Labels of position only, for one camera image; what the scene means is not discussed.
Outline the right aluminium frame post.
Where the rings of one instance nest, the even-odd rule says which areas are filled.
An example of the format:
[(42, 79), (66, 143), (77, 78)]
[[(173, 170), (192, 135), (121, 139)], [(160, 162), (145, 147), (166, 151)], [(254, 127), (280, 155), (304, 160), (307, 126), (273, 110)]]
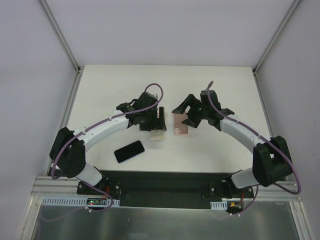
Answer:
[(300, 6), (300, 4), (302, 2), (303, 2), (302, 0), (293, 0), (291, 2), (288, 10), (286, 11), (284, 17), (280, 21), (278, 27), (276, 28), (274, 34), (272, 35), (270, 41), (268, 42), (266, 48), (264, 49), (264, 51), (263, 51), (261, 57), (259, 58), (257, 64), (252, 69), (252, 72), (253, 72), (254, 76), (256, 76), (258, 74), (258, 72), (260, 71), (260, 69), (262, 68), (263, 64), (267, 60), (267, 57), (271, 54), (273, 48), (275, 47), (276, 43), (280, 39), (283, 31), (287, 27), (288, 23), (290, 22), (291, 18), (293, 17), (293, 15), (295, 14), (296, 10), (298, 9), (298, 7)]

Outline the beige phone with case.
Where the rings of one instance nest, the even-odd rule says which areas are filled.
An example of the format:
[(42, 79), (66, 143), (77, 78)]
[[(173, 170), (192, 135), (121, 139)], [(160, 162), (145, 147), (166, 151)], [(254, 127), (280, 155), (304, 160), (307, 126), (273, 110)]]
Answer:
[(152, 142), (163, 141), (167, 131), (167, 117), (168, 114), (164, 112), (162, 116), (158, 114), (157, 121), (160, 123), (159, 127), (150, 131), (149, 139)]

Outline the aluminium front rail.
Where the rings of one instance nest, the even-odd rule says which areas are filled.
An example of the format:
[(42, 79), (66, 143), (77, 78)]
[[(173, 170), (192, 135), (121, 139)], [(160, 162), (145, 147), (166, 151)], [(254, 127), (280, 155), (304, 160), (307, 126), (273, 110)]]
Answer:
[(79, 181), (76, 178), (37, 176), (31, 191), (32, 196), (75, 196)]

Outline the aluminium frame post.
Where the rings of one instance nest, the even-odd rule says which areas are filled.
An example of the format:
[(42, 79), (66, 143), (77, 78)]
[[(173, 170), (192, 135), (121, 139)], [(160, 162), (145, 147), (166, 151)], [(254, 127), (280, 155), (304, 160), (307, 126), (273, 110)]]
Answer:
[(288, 23), (290, 22), (291, 18), (293, 17), (293, 15), (295, 14), (296, 10), (298, 9), (298, 7), (300, 6), (300, 4), (302, 2), (303, 2), (302, 0), (293, 0), (291, 2), (288, 10), (286, 11), (284, 17), (280, 21), (278, 27), (276, 28), (274, 34), (272, 35), (270, 41), (268, 42), (266, 48), (264, 49), (264, 51), (263, 51), (261, 57), (259, 58), (257, 64), (252, 69), (252, 72), (253, 72), (254, 76), (256, 76), (258, 74), (258, 72), (260, 71), (260, 69), (262, 68), (263, 64), (267, 60), (267, 57), (271, 54), (273, 48), (275, 47), (276, 43), (280, 39), (283, 31), (287, 27)]
[(81, 66), (79, 65), (78, 61), (76, 60), (64, 34), (63, 31), (61, 30), (59, 23), (57, 22), (53, 11), (51, 10), (48, 1), (47, 0), (38, 0), (37, 1), (47, 18), (60, 46), (62, 47), (62, 50), (64, 51), (66, 57), (68, 58), (69, 62), (71, 63), (73, 69), (75, 70), (76, 73), (79, 73), (81, 71)]

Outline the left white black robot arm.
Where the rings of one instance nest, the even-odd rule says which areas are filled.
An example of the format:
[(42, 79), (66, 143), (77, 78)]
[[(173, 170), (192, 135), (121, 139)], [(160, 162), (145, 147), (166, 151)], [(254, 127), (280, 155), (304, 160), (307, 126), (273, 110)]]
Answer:
[(49, 152), (53, 161), (51, 178), (56, 180), (60, 177), (55, 173), (56, 168), (59, 168), (67, 178), (77, 178), (87, 184), (94, 194), (102, 194), (107, 188), (108, 180), (87, 162), (86, 152), (112, 134), (132, 126), (153, 123), (159, 102), (155, 95), (144, 91), (139, 98), (118, 105), (106, 119), (77, 130), (61, 128)]

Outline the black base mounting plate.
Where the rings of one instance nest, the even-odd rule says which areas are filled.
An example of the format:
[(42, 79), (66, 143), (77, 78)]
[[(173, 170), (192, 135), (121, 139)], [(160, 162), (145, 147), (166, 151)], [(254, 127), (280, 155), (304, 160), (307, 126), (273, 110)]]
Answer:
[(122, 207), (209, 209), (228, 173), (103, 170), (103, 189)]

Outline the pink phone case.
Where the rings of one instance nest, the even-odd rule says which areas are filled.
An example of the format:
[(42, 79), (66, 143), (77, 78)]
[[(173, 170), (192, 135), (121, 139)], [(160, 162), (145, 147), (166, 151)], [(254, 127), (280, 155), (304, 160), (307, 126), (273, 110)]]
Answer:
[(188, 126), (183, 124), (183, 121), (187, 119), (187, 115), (173, 113), (173, 130), (176, 136), (182, 136), (188, 134)]

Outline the blue smartphone black screen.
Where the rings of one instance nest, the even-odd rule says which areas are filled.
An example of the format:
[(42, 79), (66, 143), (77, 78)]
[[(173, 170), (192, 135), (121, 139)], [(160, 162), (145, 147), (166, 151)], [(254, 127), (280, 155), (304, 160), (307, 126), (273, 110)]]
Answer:
[(145, 152), (145, 148), (140, 140), (132, 142), (114, 151), (114, 156), (119, 164), (130, 160)]

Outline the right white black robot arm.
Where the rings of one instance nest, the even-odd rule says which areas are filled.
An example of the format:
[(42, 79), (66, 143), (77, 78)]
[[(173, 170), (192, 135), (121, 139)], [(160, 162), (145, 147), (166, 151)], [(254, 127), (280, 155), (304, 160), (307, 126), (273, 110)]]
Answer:
[(222, 108), (213, 90), (200, 93), (200, 99), (189, 94), (172, 114), (186, 114), (183, 125), (197, 128), (202, 120), (218, 131), (230, 135), (252, 153), (252, 167), (228, 175), (215, 187), (217, 195), (231, 199), (250, 186), (268, 187), (293, 173), (292, 160), (282, 136), (265, 138), (241, 122), (229, 108)]

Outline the left aluminium frame post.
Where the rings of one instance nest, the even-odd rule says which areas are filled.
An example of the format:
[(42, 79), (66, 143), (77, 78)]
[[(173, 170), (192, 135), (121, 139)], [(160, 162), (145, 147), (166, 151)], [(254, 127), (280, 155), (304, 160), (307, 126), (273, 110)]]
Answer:
[(76, 60), (64, 34), (63, 31), (61, 30), (59, 23), (57, 22), (53, 11), (51, 10), (48, 1), (47, 0), (38, 0), (37, 1), (47, 18), (60, 46), (62, 47), (62, 50), (64, 51), (66, 57), (68, 58), (69, 62), (71, 63), (73, 69), (75, 70), (76, 73), (79, 73), (81, 71), (81, 66), (79, 65), (78, 61)]

